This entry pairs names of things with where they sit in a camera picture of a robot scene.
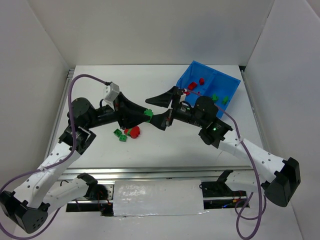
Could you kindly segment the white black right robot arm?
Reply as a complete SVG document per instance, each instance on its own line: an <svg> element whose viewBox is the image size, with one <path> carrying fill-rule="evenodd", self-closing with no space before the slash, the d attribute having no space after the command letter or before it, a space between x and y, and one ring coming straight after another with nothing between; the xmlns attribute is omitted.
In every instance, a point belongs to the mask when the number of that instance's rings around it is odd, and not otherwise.
<svg viewBox="0 0 320 240"><path fill-rule="evenodd" d="M174 120L200 127L199 136L209 146L227 152L237 159L248 161L253 173L225 170L219 177L232 191L260 192L273 204L286 207L301 183L299 162L290 157L273 155L249 140L242 138L239 129L217 117L219 107L209 96L199 95L194 105L183 98L186 89L173 86L167 92L146 99L147 104L167 108L163 114L153 115L150 123L166 129Z"/></svg>

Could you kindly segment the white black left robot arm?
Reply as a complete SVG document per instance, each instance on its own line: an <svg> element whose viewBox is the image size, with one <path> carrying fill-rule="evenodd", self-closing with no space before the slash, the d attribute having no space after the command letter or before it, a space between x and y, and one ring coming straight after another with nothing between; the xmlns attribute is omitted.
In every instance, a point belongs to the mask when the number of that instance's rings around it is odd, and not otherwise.
<svg viewBox="0 0 320 240"><path fill-rule="evenodd" d="M145 107L131 102L122 93L114 100L113 107L94 108L84 97L75 99L67 114L74 120L75 134L72 127L67 126L37 172L14 191L0 193L0 206L5 215L26 233L32 234L45 223L49 214L68 202L81 197L96 199L103 186L87 173L81 173L56 188L53 185L96 138L91 128L114 122L118 122L122 129L132 128L150 119L145 111Z"/></svg>

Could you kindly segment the red arch lego piece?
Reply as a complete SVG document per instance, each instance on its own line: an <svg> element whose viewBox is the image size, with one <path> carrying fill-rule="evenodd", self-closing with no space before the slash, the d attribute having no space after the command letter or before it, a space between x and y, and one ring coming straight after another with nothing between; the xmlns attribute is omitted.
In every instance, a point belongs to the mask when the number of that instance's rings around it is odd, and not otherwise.
<svg viewBox="0 0 320 240"><path fill-rule="evenodd" d="M193 81L188 85L187 88L188 88L188 90L193 91L197 86L198 86L198 84Z"/></svg>

